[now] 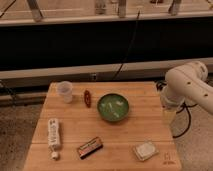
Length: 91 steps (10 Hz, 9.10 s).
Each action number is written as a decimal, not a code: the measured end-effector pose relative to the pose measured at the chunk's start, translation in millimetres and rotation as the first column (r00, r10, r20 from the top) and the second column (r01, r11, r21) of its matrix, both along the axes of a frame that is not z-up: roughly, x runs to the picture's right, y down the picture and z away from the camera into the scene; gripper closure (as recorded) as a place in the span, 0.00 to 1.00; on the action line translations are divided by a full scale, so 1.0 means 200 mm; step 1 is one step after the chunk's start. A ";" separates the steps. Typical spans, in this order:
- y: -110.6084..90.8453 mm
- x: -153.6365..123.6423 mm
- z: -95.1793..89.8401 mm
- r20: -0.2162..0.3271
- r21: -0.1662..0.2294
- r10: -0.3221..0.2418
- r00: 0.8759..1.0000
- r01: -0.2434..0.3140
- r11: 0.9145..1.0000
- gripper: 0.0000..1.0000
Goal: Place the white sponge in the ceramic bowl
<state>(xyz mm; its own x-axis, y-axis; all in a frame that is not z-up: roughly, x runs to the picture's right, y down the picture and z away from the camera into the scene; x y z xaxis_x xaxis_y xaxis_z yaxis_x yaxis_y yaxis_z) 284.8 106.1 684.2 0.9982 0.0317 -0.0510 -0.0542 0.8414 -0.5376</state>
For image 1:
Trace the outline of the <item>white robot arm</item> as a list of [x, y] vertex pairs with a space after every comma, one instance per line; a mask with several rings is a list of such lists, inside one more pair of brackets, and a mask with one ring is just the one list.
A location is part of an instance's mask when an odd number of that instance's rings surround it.
[[168, 70], [166, 86], [160, 92], [163, 123], [169, 125], [186, 99], [194, 101], [213, 115], [213, 87], [206, 83], [208, 69], [200, 61], [189, 62]]

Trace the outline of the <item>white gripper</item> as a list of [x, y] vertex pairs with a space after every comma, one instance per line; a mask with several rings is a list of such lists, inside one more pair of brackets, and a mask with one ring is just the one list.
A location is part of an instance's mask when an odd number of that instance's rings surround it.
[[160, 92], [160, 100], [163, 107], [163, 123], [170, 124], [183, 104], [184, 97], [175, 93], [170, 87], [164, 87]]

